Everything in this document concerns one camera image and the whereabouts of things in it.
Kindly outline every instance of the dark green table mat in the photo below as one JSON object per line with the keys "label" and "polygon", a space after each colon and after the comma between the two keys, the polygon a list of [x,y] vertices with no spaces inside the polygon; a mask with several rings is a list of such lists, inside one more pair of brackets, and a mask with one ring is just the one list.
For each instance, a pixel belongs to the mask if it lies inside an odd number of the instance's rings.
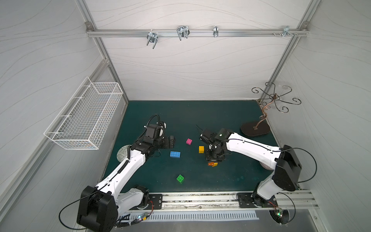
{"label": "dark green table mat", "polygon": [[[149,158],[121,192],[127,192],[136,184],[150,192],[254,190],[256,184],[271,173],[258,161],[235,152],[218,166],[211,167],[204,154],[198,152],[198,146],[206,144],[200,141],[195,124],[215,132],[228,128],[243,135],[241,124],[257,121],[262,114],[256,101],[130,101],[104,178],[119,165],[117,151],[132,144],[156,113],[167,125],[166,135],[175,136],[175,147],[161,149],[160,157]],[[185,143],[188,138],[192,139],[191,145]],[[277,146],[272,133],[251,139]],[[171,158],[170,151],[180,151],[180,158]],[[182,184],[176,180],[179,174],[185,178]]]}

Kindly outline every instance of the wall hook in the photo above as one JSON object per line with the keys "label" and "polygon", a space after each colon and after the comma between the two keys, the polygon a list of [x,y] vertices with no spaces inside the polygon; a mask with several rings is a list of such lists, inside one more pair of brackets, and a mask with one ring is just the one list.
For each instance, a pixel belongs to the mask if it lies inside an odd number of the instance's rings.
{"label": "wall hook", "polygon": [[157,34],[156,33],[153,33],[152,31],[151,32],[148,32],[147,39],[148,39],[147,46],[151,42],[151,43],[153,43],[152,49],[154,49],[155,46],[156,46],[157,40],[158,40]]}
{"label": "wall hook", "polygon": [[178,33],[179,39],[182,40],[182,37],[185,37],[186,39],[188,39],[188,35],[190,32],[189,32],[188,26],[180,26],[177,28],[177,33]]}
{"label": "wall hook", "polygon": [[218,37],[219,36],[219,28],[218,28],[218,26],[214,26],[213,32],[214,32],[214,37]]}

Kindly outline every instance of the black oval base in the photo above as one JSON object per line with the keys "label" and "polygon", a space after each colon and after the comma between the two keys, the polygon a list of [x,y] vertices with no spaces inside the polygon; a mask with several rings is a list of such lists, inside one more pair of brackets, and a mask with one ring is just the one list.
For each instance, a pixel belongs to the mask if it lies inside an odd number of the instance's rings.
{"label": "black oval base", "polygon": [[255,137],[259,135],[268,134],[270,132],[270,127],[265,121],[261,122],[257,129],[254,127],[258,122],[247,122],[241,125],[241,132],[249,137]]}

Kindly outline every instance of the red wire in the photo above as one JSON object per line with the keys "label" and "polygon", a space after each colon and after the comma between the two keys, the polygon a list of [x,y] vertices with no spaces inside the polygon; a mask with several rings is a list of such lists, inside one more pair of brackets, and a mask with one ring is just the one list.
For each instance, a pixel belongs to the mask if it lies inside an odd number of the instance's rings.
{"label": "red wire", "polygon": [[152,211],[151,211],[151,213],[147,217],[151,216],[151,214],[153,213],[153,202],[151,200],[150,200],[150,202],[152,204]]}
{"label": "red wire", "polygon": [[269,203],[271,203],[271,204],[273,205],[274,208],[276,208],[276,207],[278,208],[278,206],[275,205],[275,204],[273,204],[272,202],[269,202]]}

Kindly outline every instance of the metal vent grille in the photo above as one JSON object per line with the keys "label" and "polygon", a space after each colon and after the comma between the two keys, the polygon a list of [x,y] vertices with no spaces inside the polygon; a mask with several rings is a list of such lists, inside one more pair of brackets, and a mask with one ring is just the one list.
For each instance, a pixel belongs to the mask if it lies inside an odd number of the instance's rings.
{"label": "metal vent grille", "polygon": [[[130,215],[130,221],[136,219],[142,212]],[[254,210],[202,211],[202,212],[153,212],[145,222],[174,221],[239,221],[259,220]]]}

